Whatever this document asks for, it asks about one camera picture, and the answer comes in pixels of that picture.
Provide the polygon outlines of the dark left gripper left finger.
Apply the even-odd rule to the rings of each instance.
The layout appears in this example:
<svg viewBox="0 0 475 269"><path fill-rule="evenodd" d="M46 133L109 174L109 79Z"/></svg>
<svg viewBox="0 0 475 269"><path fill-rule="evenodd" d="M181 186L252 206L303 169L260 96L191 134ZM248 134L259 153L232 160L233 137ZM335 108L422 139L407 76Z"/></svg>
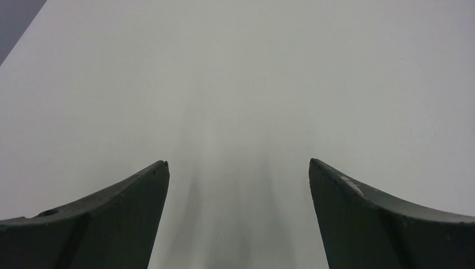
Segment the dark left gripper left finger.
<svg viewBox="0 0 475 269"><path fill-rule="evenodd" d="M71 203L1 221L2 268L147 268L169 186L157 161Z"/></svg>

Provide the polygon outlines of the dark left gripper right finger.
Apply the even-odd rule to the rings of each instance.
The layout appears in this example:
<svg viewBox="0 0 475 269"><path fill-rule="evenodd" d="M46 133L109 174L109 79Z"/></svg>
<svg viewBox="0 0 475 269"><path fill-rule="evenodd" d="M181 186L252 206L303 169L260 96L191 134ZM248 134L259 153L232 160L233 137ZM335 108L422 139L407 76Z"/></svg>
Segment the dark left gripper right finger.
<svg viewBox="0 0 475 269"><path fill-rule="evenodd" d="M330 268L473 268L474 217L421 206L318 159L309 185Z"/></svg>

